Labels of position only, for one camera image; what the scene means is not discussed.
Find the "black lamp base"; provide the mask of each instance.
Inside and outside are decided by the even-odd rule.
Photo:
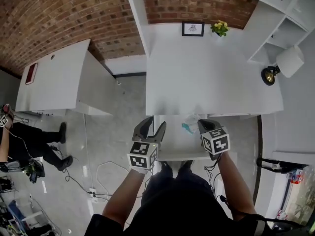
[[[275,75],[269,68],[264,68],[261,71],[261,78],[268,86],[272,86],[275,83]]]

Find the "lampshade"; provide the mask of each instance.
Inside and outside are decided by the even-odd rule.
[[[287,78],[290,78],[304,64],[304,56],[298,46],[293,46],[276,58],[277,66]]]

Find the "picture frame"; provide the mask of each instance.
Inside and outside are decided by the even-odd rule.
[[[183,21],[182,36],[203,37],[205,22]]]

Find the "gray floor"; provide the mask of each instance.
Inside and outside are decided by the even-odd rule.
[[[98,179],[96,171],[100,164],[113,161],[128,169],[126,153],[134,127],[145,116],[145,77],[121,78],[121,90],[117,95],[117,105],[113,117],[86,116],[86,133],[83,115],[68,111],[66,117],[49,117],[37,121],[36,127],[45,131],[58,130],[59,124],[66,121],[68,125],[67,143],[60,146],[64,155],[73,155],[73,165],[69,168],[72,177],[81,183],[85,189],[92,186],[98,193],[106,193],[101,184],[112,194],[127,175],[125,169],[112,163],[99,167]],[[239,117],[216,118],[226,126],[231,139],[232,151],[237,155],[237,167],[253,193],[256,168],[254,159],[257,154],[257,121],[256,118],[240,120]],[[194,173],[207,179],[203,170],[204,165],[212,165],[210,160],[195,162],[192,166]],[[87,177],[83,176],[82,167],[86,166]],[[91,208],[89,208],[89,195],[86,194],[72,180],[66,182],[66,174],[57,171],[53,166],[44,162],[46,177],[38,179],[36,184],[29,182],[23,173],[10,174],[16,189],[19,192],[6,193],[6,201],[14,197],[21,202],[28,199],[31,194],[44,208],[50,219],[62,230],[64,235],[84,235],[90,221]],[[47,193],[44,193],[42,180],[45,182]],[[139,191],[139,196],[144,189],[144,184]],[[137,199],[128,222],[130,223],[136,210],[139,208],[141,198]],[[105,200],[99,199],[93,203],[93,211],[101,213]]]

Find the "brick wall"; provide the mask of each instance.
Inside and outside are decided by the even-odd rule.
[[[212,24],[220,19],[243,29],[257,0],[145,0],[145,5],[150,24],[183,20]]]
[[[87,38],[98,60],[144,54],[128,0],[1,0],[0,28],[0,65],[17,75]]]

